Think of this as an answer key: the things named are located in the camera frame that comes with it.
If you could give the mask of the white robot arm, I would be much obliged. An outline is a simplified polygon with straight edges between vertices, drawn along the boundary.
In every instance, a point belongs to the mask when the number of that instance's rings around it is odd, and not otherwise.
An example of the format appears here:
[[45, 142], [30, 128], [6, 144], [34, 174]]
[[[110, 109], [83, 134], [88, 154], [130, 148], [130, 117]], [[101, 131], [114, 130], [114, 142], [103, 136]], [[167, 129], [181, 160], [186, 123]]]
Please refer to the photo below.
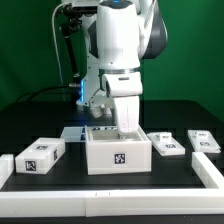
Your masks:
[[140, 60], [157, 57], [167, 43], [158, 0], [95, 0], [97, 12], [82, 16], [87, 73], [78, 103], [100, 117], [114, 112], [118, 133], [139, 126], [143, 92]]

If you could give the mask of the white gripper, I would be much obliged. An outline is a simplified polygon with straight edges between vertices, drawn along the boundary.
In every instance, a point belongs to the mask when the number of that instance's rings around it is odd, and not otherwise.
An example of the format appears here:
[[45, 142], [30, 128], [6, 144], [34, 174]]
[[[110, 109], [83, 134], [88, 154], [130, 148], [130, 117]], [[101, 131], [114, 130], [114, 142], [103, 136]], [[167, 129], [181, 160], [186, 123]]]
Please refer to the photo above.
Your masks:
[[143, 87], [139, 72], [104, 74], [103, 90], [112, 99], [119, 133], [135, 133], [139, 125], [139, 96]]

